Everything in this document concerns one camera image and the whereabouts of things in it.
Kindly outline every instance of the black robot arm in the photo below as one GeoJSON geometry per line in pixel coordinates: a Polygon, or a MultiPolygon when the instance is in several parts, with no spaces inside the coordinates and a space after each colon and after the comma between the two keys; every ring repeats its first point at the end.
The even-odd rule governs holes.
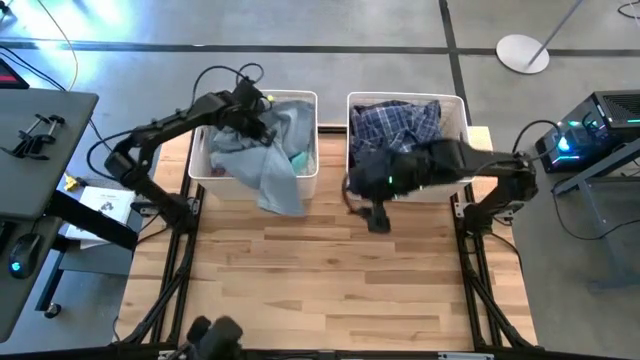
{"type": "Polygon", "coordinates": [[[351,169],[345,189],[373,203],[372,208],[350,210],[367,220],[369,231],[388,233],[391,226],[383,203],[426,186],[452,184],[465,177],[491,176],[498,185],[480,203],[464,209],[466,230],[491,232],[493,216],[517,211],[538,192],[535,168],[524,153],[500,153],[473,149],[452,139],[414,147],[409,153],[380,150],[351,169]]]}
{"type": "Polygon", "coordinates": [[[185,233],[195,225],[195,216],[186,198],[168,194],[148,175],[153,154],[162,143],[198,126],[231,127],[243,136],[271,145],[274,132],[266,129],[258,115],[265,110],[260,90],[254,82],[242,79],[234,91],[208,93],[198,98],[189,109],[176,112],[149,125],[138,126],[120,141],[105,161],[105,168],[122,185],[146,197],[168,226],[185,233]],[[137,160],[129,152],[139,148],[137,160]]]}

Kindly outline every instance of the plaid shirt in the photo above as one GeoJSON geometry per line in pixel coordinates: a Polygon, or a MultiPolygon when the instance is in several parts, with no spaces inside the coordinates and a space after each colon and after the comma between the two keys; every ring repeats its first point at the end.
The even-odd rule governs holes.
{"type": "Polygon", "coordinates": [[[350,121],[350,152],[356,164],[383,148],[409,152],[416,144],[442,137],[438,101],[426,106],[396,100],[354,106],[350,121]]]}

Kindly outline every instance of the clothing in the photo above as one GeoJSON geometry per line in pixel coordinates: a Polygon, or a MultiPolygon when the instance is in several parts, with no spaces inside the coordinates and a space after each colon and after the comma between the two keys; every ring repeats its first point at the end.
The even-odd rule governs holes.
{"type": "Polygon", "coordinates": [[[385,101],[350,111],[349,150],[356,164],[380,149],[409,152],[414,145],[442,138],[440,102],[414,105],[385,101]]]}
{"type": "Polygon", "coordinates": [[[224,168],[243,184],[260,189],[258,206],[278,214],[302,216],[296,174],[289,158],[308,151],[315,127],[314,105],[305,101],[274,103],[260,115],[268,129],[275,130],[273,143],[243,137],[225,127],[213,128],[209,141],[212,167],[224,168]]]}

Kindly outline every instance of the wooden floor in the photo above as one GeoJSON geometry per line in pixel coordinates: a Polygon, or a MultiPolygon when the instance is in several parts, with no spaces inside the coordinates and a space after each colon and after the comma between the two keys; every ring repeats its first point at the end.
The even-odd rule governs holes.
{"type": "MultiPolygon", "coordinates": [[[[475,147],[490,148],[486,128],[471,133],[475,147]]],[[[168,191],[179,191],[188,146],[185,135],[162,147],[155,180],[168,191]]],[[[321,135],[316,195],[304,218],[205,197],[183,337],[198,315],[230,315],[244,329],[245,348],[472,349],[449,204],[389,203],[392,233],[369,234],[341,202],[345,147],[344,135],[321,135]]],[[[493,186],[477,179],[477,197],[493,186]]],[[[145,234],[161,227],[158,221],[145,234]]],[[[509,228],[495,231],[511,240],[509,228]]],[[[168,239],[157,236],[135,253],[117,324],[121,336],[158,295],[168,239]]],[[[517,257],[495,239],[485,242],[495,298],[535,343],[517,257]]]]}

